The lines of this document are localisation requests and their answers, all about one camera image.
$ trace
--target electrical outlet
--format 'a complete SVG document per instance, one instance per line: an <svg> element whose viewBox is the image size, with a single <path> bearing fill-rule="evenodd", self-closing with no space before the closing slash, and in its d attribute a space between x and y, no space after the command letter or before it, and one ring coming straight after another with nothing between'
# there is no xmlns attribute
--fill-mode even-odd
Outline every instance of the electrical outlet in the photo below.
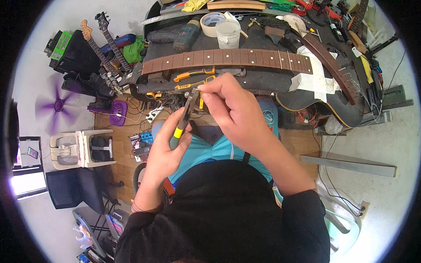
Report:
<svg viewBox="0 0 421 263"><path fill-rule="evenodd" d="M368 212L368 207L370 206L370 204L369 203L367 203L366 201L363 201L362 203L361 203L361 209L364 207L365 209L364 209L364 211L360 211L360 213L358 214L358 217L361 219L361 220L363 220L364 218L365 218L365 215L367 214L367 212Z"/></svg>
<svg viewBox="0 0 421 263"><path fill-rule="evenodd" d="M155 119L156 119L156 117L158 116L158 114L159 113L161 113L161 111L164 109L164 107L162 107L162 106L160 106L159 108L155 108L155 109L153 109L153 110L151 110L149 113L148 113L148 115L146 115L146 120L149 122L149 123L152 123Z"/></svg>

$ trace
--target purple fan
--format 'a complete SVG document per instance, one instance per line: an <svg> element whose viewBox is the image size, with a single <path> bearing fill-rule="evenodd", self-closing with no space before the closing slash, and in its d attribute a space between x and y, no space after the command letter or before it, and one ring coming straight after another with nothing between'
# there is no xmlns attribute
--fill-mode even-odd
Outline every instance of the purple fan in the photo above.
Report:
<svg viewBox="0 0 421 263"><path fill-rule="evenodd" d="M111 125L123 126L124 121L126 120L127 114L127 103L125 101L113 101L111 109L98 109L91 106L88 106L88 110L91 112L100 112L109 114L109 122Z"/></svg>
<svg viewBox="0 0 421 263"><path fill-rule="evenodd" d="M35 101L35 118L41 119L45 116L50 116L49 126L47 133L54 135L57 133L57 126L59 118L63 118L69 125L74 124L77 119L77 115L69 109L68 100L75 95L74 92L70 92L63 99L60 98L60 87L61 87L61 75L54 74L50 77L52 84L52 96L53 98L38 97Z"/></svg>

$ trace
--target smartphone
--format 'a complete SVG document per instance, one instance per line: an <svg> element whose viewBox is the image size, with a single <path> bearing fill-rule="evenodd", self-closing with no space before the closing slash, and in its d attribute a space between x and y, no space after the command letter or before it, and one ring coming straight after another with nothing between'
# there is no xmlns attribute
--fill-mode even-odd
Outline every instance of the smartphone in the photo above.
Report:
<svg viewBox="0 0 421 263"><path fill-rule="evenodd" d="M28 155L30 157L38 159L38 152L36 150L32 149L31 147L28 147Z"/></svg>

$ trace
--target black office chair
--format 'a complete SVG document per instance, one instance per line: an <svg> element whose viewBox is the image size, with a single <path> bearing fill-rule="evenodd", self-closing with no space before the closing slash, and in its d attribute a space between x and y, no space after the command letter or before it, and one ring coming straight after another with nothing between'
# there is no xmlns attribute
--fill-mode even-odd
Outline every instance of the black office chair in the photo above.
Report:
<svg viewBox="0 0 421 263"><path fill-rule="evenodd" d="M101 180L95 170L80 167L53 171L45 173L45 180L56 209L76 207L84 201L95 212L103 215L108 202L112 203L112 207L119 205L116 199L110 197L106 188L107 184ZM122 187L124 183L112 185ZM102 197L107 199L105 205Z"/></svg>

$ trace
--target hand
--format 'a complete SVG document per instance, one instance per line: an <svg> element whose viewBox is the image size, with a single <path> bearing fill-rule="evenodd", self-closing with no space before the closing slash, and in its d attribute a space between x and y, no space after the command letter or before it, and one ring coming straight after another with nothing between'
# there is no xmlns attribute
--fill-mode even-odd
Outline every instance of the hand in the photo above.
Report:
<svg viewBox="0 0 421 263"><path fill-rule="evenodd" d="M158 131L151 151L149 152L144 178L161 184L164 179L174 174L180 166L187 148L192 141L190 124L181 136L179 145L173 151L170 149L170 140L181 118L184 107L171 114Z"/></svg>
<svg viewBox="0 0 421 263"><path fill-rule="evenodd" d="M258 158L267 146L278 141L269 130L254 95L244 90L230 73L198 89L224 135L242 150Z"/></svg>

